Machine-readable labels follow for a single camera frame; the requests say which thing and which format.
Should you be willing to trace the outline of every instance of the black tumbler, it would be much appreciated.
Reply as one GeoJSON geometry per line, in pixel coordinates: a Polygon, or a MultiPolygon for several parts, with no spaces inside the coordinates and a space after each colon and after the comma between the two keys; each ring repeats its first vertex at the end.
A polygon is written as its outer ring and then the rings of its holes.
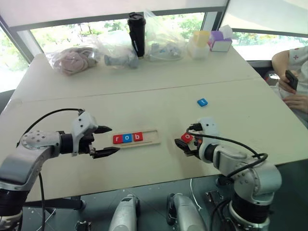
{"type": "Polygon", "coordinates": [[[132,12],[128,17],[129,35],[137,56],[144,55],[145,19],[142,14],[132,12]]]}

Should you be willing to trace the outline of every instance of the window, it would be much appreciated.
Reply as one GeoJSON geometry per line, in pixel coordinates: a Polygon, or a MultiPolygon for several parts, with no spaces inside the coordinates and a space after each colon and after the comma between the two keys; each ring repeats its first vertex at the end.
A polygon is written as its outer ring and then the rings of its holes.
{"type": "Polygon", "coordinates": [[[0,92],[16,89],[28,63],[0,27],[0,92]]]}
{"type": "Polygon", "coordinates": [[[234,32],[233,47],[245,60],[271,60],[274,54],[308,46],[308,38],[234,32]]]}
{"type": "MultiPolygon", "coordinates": [[[[159,17],[166,23],[166,27],[178,30],[185,39],[188,39],[193,31],[201,29],[204,14],[188,13],[159,17]]],[[[89,35],[100,35],[115,30],[129,32],[127,19],[51,26],[32,29],[31,32],[44,52],[54,52],[78,46],[86,41],[89,35]]]]}

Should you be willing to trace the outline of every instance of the gray floor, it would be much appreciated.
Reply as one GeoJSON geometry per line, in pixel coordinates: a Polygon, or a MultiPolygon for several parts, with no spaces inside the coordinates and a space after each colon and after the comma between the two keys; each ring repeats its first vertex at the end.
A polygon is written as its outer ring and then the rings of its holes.
{"type": "MultiPolygon", "coordinates": [[[[271,206],[271,231],[297,231],[307,229],[308,221],[308,160],[289,163],[279,167],[283,185],[276,193],[271,206]]],[[[202,208],[205,207],[204,194],[207,191],[219,190],[224,196],[232,194],[232,187],[217,188],[216,176],[196,178],[192,187],[196,199],[202,208]]],[[[134,194],[141,200],[141,216],[138,220],[138,231],[173,231],[176,227],[166,223],[166,197],[169,193],[183,193],[192,197],[189,180],[147,185],[136,188],[116,190],[82,196],[87,207],[79,212],[57,209],[56,215],[47,222],[46,231],[72,231],[78,220],[92,222],[93,231],[107,231],[113,212],[120,200],[127,194],[134,194]]],[[[208,213],[200,210],[208,225],[208,213]]],[[[41,223],[40,208],[24,208],[24,231],[35,231],[41,223]]]]}

